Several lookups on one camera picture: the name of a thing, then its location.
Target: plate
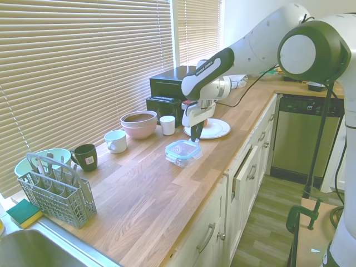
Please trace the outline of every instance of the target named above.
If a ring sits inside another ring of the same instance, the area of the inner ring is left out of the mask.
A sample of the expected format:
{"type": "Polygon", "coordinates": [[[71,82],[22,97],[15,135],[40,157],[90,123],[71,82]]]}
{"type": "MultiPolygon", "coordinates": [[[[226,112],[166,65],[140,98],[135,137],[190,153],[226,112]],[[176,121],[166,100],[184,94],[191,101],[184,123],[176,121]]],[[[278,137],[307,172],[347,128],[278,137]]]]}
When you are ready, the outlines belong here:
{"type": "MultiPolygon", "coordinates": [[[[190,136],[190,127],[184,127],[184,132],[190,136]]],[[[222,120],[209,118],[207,125],[202,129],[200,139],[214,139],[227,135],[230,132],[230,126],[222,120]]]]}

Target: bowl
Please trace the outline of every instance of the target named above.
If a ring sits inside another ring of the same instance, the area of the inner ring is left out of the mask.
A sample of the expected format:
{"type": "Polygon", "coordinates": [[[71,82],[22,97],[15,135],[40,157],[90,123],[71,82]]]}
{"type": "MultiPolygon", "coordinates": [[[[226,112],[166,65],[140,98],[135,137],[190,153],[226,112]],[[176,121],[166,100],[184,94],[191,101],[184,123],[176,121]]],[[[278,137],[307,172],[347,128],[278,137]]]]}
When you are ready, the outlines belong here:
{"type": "MultiPolygon", "coordinates": [[[[66,149],[47,149],[47,150],[43,150],[40,152],[37,152],[36,154],[39,154],[41,156],[47,156],[47,153],[52,153],[53,154],[53,159],[57,160],[59,162],[61,162],[61,156],[63,156],[65,158],[64,163],[67,165],[71,165],[71,153],[66,150],[66,149]]],[[[35,166],[37,166],[36,162],[34,159],[32,159],[32,162],[35,166]]],[[[59,166],[58,165],[53,165],[52,166],[53,169],[58,169],[59,166]]],[[[18,177],[21,177],[23,175],[25,175],[26,173],[28,173],[29,171],[32,171],[31,165],[29,164],[27,158],[24,158],[22,161],[20,161],[16,167],[15,167],[15,174],[18,177]]]]}
{"type": "Polygon", "coordinates": [[[156,123],[151,123],[148,126],[137,127],[137,128],[131,128],[122,125],[122,128],[125,130],[125,132],[134,139],[145,139],[149,137],[155,132],[156,127],[157,127],[156,123]]]}
{"type": "Polygon", "coordinates": [[[123,115],[120,122],[122,126],[129,128],[145,127],[153,123],[157,124],[157,113],[150,110],[135,111],[123,115]]]}

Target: dark green mug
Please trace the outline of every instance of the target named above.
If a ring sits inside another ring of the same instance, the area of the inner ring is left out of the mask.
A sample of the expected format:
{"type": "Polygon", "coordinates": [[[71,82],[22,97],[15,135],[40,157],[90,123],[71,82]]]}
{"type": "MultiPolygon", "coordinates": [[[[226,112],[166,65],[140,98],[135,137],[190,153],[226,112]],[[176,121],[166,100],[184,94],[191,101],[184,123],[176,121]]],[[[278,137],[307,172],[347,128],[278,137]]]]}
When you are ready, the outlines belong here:
{"type": "Polygon", "coordinates": [[[98,166],[98,156],[96,154],[95,145],[81,145],[71,150],[71,154],[72,161],[80,165],[83,171],[92,171],[98,166]]]}

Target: dishwasher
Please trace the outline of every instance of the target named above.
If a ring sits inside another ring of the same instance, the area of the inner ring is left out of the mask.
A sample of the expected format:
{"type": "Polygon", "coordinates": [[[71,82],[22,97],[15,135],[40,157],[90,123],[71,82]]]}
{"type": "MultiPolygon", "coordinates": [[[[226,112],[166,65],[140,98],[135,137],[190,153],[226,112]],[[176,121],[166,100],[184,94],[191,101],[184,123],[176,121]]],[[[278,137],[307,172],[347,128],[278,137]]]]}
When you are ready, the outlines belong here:
{"type": "MultiPolygon", "coordinates": [[[[323,97],[284,95],[279,101],[270,174],[305,184],[317,141],[323,97]]],[[[343,116],[343,100],[331,98],[314,169],[314,186],[320,188],[343,116]]]]}

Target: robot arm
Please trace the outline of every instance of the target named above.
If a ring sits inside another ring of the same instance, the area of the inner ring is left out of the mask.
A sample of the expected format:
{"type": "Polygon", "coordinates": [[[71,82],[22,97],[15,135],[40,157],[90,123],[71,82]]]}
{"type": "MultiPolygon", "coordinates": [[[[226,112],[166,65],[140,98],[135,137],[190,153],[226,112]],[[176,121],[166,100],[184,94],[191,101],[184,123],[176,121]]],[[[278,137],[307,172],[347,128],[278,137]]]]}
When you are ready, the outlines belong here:
{"type": "Polygon", "coordinates": [[[283,37],[309,17],[308,11],[298,4],[287,4],[261,21],[245,37],[223,49],[195,72],[182,80],[183,94],[196,104],[189,106],[183,115],[182,124],[191,127],[192,141],[196,125],[214,114],[215,100],[227,98],[231,81],[227,75],[252,74],[265,71],[277,64],[277,50],[283,37]]]}
{"type": "Polygon", "coordinates": [[[297,80],[325,85],[338,80],[344,88],[348,143],[345,207],[322,266],[355,266],[356,15],[340,14],[301,24],[305,15],[309,16],[302,6],[287,4],[244,38],[188,73],[182,81],[182,91],[197,104],[187,108],[182,124],[198,124],[201,131],[201,122],[214,113],[212,99],[226,98],[229,94],[229,85],[223,83],[226,79],[221,79],[226,75],[261,72],[278,62],[286,75],[297,80]]]}

